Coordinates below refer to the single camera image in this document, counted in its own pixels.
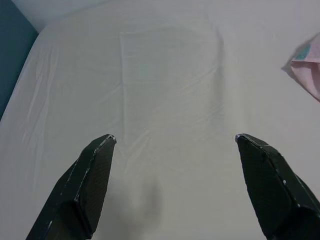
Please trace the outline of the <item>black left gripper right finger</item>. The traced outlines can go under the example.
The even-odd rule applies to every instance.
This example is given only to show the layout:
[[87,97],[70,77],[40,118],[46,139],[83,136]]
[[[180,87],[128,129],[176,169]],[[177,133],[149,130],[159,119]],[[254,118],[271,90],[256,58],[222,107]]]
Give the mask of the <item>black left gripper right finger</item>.
[[247,192],[268,240],[318,240],[320,202],[281,153],[249,134],[235,137]]

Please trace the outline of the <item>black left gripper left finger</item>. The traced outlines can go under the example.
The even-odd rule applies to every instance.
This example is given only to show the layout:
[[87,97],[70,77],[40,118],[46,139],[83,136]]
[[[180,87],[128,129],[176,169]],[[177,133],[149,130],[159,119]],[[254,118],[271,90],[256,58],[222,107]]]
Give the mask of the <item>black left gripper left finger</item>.
[[87,145],[58,179],[28,240],[90,240],[107,193],[116,138],[106,134]]

